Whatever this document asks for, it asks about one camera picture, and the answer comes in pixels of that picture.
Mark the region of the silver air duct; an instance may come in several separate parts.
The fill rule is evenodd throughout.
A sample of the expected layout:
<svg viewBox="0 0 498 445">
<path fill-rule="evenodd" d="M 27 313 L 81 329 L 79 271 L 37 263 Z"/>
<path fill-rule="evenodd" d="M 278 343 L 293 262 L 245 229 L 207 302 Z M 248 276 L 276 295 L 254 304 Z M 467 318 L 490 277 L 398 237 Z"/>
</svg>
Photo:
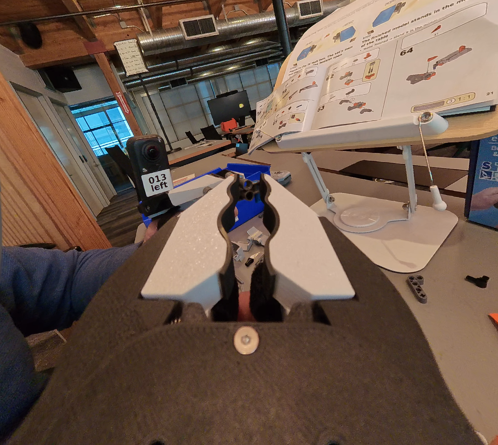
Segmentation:
<svg viewBox="0 0 498 445">
<path fill-rule="evenodd" d="M 311 26 L 320 19 L 333 13 L 336 9 L 350 4 L 353 0 L 331 0 L 323 2 L 323 15 L 309 17 L 305 19 L 298 18 L 297 6 L 286 8 L 287 24 L 290 28 Z M 180 26 L 160 29 L 154 31 L 151 35 L 148 33 L 138 34 L 140 48 L 145 56 L 172 52 L 196 46 L 202 46 L 211 43 L 224 42 L 231 39 L 260 35 L 277 31 L 277 23 L 273 11 L 265 13 L 256 13 L 235 17 L 227 21 L 217 20 L 216 26 L 218 34 L 210 37 L 195 37 L 194 39 L 185 39 Z"/>
</svg>

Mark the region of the black floor stand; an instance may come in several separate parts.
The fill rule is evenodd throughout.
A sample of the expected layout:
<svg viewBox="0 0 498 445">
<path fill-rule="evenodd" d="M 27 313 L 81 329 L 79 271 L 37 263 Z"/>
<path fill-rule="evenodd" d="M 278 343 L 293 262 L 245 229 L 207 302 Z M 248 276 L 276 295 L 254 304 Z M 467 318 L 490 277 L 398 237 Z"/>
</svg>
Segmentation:
<svg viewBox="0 0 498 445">
<path fill-rule="evenodd" d="M 168 138 L 167 133 L 166 133 L 166 131 L 164 129 L 164 126 L 163 126 L 163 124 L 161 122 L 161 119 L 159 117 L 159 114 L 158 114 L 158 111 L 157 111 L 157 109 L 155 107 L 155 104 L 154 104 L 153 100 L 151 99 L 151 96 L 150 96 L 150 94 L 148 92 L 148 89 L 147 89 L 147 87 L 146 87 L 146 85 L 145 85 L 145 83 L 143 81 L 142 74 L 139 74 L 138 76 L 140 78 L 141 85 L 142 85 L 142 87 L 143 87 L 143 89 L 144 89 L 144 91 L 146 93 L 146 96 L 147 96 L 147 98 L 148 98 L 148 100 L 150 102 L 150 105 L 151 105 L 151 107 L 153 109 L 154 115 L 155 115 L 155 117 L 156 117 L 156 119 L 158 121 L 158 124 L 160 126 L 161 131 L 162 131 L 162 134 L 164 135 L 165 140 L 166 140 L 166 142 L 167 142 L 167 144 L 168 144 L 168 146 L 170 148 L 169 151 L 167 152 L 167 154 L 169 155 L 169 154 L 172 154 L 172 153 L 179 152 L 180 150 L 182 150 L 182 148 L 181 147 L 176 147 L 176 148 L 172 147 L 172 144 L 169 141 L 169 138 Z"/>
</svg>

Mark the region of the instruction booklet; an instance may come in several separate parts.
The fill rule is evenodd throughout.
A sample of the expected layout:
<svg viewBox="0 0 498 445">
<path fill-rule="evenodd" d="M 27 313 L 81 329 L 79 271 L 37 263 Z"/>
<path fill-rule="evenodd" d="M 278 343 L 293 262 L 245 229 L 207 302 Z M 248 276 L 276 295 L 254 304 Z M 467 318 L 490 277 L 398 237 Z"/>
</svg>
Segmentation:
<svg viewBox="0 0 498 445">
<path fill-rule="evenodd" d="M 298 41 L 250 153 L 444 132 L 497 104 L 497 0 L 355 0 Z"/>
</svg>

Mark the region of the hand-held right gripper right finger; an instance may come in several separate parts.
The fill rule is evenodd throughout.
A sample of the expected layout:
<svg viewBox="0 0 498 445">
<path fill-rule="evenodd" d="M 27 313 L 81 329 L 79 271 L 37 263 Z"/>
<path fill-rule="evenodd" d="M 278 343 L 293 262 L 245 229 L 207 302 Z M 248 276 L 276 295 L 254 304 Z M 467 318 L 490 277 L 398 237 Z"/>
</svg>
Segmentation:
<svg viewBox="0 0 498 445">
<path fill-rule="evenodd" d="M 264 263 L 271 296 L 285 309 L 351 299 L 355 292 L 317 214 L 270 175 L 261 175 L 259 192 L 269 232 Z"/>
</svg>

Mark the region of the white air vent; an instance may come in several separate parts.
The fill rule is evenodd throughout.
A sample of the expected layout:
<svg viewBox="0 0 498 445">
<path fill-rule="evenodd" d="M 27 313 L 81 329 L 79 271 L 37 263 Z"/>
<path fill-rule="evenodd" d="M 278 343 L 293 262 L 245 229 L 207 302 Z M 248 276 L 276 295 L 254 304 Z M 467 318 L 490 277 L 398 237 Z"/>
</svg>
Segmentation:
<svg viewBox="0 0 498 445">
<path fill-rule="evenodd" d="M 296 1 L 296 7 L 300 20 L 323 16 L 322 0 L 298 0 Z"/>
<path fill-rule="evenodd" d="M 212 14 L 179 20 L 185 40 L 219 35 L 216 19 Z"/>
</svg>

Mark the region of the paned window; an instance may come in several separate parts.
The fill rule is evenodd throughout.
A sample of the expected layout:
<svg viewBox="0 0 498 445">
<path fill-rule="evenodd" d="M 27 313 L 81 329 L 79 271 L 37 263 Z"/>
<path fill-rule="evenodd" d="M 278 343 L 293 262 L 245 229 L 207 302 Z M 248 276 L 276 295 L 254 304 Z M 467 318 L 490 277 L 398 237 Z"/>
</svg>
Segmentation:
<svg viewBox="0 0 498 445">
<path fill-rule="evenodd" d="M 104 101 L 91 106 L 70 107 L 80 129 L 95 155 L 107 155 L 107 148 L 126 148 L 133 132 L 115 100 Z"/>
</svg>

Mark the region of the white paper sign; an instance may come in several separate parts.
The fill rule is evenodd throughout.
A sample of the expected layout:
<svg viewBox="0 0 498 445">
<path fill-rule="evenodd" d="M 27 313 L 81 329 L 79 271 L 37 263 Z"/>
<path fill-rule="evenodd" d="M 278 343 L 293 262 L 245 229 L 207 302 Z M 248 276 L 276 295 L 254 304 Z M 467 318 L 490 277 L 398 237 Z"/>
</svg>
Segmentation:
<svg viewBox="0 0 498 445">
<path fill-rule="evenodd" d="M 127 39 L 114 43 L 120 56 L 126 77 L 147 73 L 144 58 L 136 39 Z"/>
</svg>

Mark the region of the blue tagged storage bin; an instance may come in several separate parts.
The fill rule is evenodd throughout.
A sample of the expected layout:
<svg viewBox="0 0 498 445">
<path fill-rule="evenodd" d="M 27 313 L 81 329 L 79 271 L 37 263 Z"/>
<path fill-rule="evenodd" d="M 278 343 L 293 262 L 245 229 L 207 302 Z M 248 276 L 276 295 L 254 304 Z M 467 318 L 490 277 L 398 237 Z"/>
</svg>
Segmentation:
<svg viewBox="0 0 498 445">
<path fill-rule="evenodd" d="M 236 164 L 236 163 L 228 163 L 226 168 L 216 168 L 206 174 L 202 175 L 217 175 L 219 177 L 225 178 L 228 172 L 232 172 L 234 174 L 239 174 L 240 177 L 244 177 L 250 180 L 258 180 L 260 181 L 260 177 L 263 174 L 270 175 L 270 166 L 265 165 L 257 165 L 257 164 Z M 168 196 L 167 193 L 162 193 L 159 195 L 159 203 L 165 202 L 165 197 Z M 186 204 L 180 205 L 183 210 L 193 204 L 196 200 L 189 201 Z M 256 217 L 258 214 L 262 213 L 264 210 L 264 202 L 261 200 L 259 194 L 256 195 L 254 200 L 239 200 L 236 204 L 236 209 L 238 211 L 238 215 L 235 217 L 235 223 L 231 227 L 230 231 L 244 224 L 248 220 Z"/>
</svg>

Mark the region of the black monitor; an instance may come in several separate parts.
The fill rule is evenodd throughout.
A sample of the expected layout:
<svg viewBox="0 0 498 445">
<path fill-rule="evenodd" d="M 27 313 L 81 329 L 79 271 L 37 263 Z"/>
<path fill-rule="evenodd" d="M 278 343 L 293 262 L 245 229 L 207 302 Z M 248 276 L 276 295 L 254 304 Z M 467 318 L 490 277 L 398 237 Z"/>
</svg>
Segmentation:
<svg viewBox="0 0 498 445">
<path fill-rule="evenodd" d="M 231 92 L 229 95 L 216 97 L 207 101 L 208 108 L 215 126 L 234 118 L 238 120 L 250 115 L 252 109 L 246 90 Z"/>
</svg>

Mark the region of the white book stand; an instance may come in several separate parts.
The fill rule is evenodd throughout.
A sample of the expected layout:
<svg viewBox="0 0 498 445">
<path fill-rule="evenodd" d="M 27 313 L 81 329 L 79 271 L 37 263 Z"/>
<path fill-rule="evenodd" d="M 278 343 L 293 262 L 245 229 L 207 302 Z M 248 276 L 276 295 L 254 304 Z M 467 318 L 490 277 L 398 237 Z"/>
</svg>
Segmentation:
<svg viewBox="0 0 498 445">
<path fill-rule="evenodd" d="M 470 126 L 451 127 L 448 121 L 426 107 L 412 112 L 407 101 L 395 100 L 387 91 L 381 117 L 377 120 L 367 118 L 354 120 L 359 113 L 347 113 L 342 100 L 352 100 L 346 95 L 349 88 L 343 87 L 325 92 L 326 77 L 330 73 L 339 75 L 345 72 L 340 64 L 306 66 L 294 75 L 287 75 L 286 69 L 291 59 L 289 55 L 281 66 L 275 83 L 273 98 L 277 101 L 280 93 L 288 100 L 290 93 L 301 86 L 311 86 L 317 79 L 318 85 L 308 100 L 311 106 L 305 108 L 305 120 L 299 131 L 278 133 L 280 116 L 287 106 L 277 106 L 275 112 L 265 118 L 270 124 L 276 123 L 271 131 L 275 139 L 264 145 L 267 152 L 284 151 L 301 153 L 314 181 L 322 195 L 322 201 L 312 206 L 319 216 L 325 217 L 345 237 L 354 243 L 376 265 L 398 273 L 413 273 L 422 270 L 441 247 L 448 235 L 457 225 L 457 215 L 447 210 L 439 188 L 432 184 L 432 206 L 420 205 L 415 188 L 412 145 L 422 143 L 424 137 L 433 142 L 436 137 L 463 140 L 469 137 L 476 140 L 494 133 L 491 127 L 484 127 L 484 120 L 470 120 Z M 402 149 L 402 158 L 407 176 L 408 203 L 388 199 L 358 196 L 348 193 L 331 193 L 320 174 L 312 156 L 317 150 L 344 150 L 370 145 L 379 147 L 397 145 Z"/>
</svg>

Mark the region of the person's left forearm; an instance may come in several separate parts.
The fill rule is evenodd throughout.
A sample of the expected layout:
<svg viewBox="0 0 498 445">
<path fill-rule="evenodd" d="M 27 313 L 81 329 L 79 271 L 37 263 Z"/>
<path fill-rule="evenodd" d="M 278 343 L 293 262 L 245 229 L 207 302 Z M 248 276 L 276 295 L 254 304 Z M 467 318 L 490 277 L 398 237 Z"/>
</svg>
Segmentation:
<svg viewBox="0 0 498 445">
<path fill-rule="evenodd" d="M 84 252 L 3 247 L 1 305 L 24 336 L 65 329 L 141 244 Z"/>
</svg>

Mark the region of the wooden post with red sign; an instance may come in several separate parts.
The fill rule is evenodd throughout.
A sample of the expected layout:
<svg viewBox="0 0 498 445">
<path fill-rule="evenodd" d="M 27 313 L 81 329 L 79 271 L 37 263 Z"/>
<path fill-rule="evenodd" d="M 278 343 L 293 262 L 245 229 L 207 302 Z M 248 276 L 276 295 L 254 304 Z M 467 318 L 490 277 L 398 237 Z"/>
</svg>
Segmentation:
<svg viewBox="0 0 498 445">
<path fill-rule="evenodd" d="M 111 89 L 115 100 L 117 101 L 121 111 L 125 115 L 125 118 L 132 130 L 134 136 L 141 136 L 142 131 L 137 122 L 135 115 L 126 99 L 124 91 L 119 81 L 119 77 L 116 75 L 114 68 L 111 65 L 108 55 L 105 52 L 105 46 L 102 41 L 93 39 L 91 41 L 84 41 L 85 49 L 88 55 L 93 55 L 98 63 L 103 76 L 105 77 L 109 88 Z"/>
</svg>

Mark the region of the dark grey double-hole connector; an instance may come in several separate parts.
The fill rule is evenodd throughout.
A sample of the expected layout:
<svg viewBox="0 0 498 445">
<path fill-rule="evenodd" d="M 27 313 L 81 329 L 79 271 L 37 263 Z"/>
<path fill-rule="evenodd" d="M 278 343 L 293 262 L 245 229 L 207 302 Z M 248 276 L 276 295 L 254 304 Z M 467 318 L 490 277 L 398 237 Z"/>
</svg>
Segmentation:
<svg viewBox="0 0 498 445">
<path fill-rule="evenodd" d="M 254 200 L 259 194 L 259 181 L 239 177 L 239 200 Z"/>
</svg>

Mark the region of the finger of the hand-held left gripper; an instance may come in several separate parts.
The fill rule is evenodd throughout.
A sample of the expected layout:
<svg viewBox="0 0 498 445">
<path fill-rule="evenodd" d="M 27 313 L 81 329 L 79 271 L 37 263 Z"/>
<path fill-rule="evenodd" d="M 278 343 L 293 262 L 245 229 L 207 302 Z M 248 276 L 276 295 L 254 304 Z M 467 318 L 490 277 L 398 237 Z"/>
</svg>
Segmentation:
<svg viewBox="0 0 498 445">
<path fill-rule="evenodd" d="M 202 175 L 170 190 L 168 197 L 172 205 L 180 206 L 201 198 L 223 180 L 217 175 Z"/>
</svg>

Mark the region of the dark grey three-hole beam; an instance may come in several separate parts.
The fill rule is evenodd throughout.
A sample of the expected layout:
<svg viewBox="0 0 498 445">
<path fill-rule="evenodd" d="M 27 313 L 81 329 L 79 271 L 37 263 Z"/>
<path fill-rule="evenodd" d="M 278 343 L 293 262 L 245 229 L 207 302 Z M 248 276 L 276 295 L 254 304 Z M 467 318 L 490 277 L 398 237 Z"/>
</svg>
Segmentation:
<svg viewBox="0 0 498 445">
<path fill-rule="evenodd" d="M 410 290 L 414 294 L 415 298 L 421 303 L 426 304 L 428 301 L 427 294 L 423 290 L 424 278 L 421 275 L 410 275 L 406 280 Z"/>
</svg>

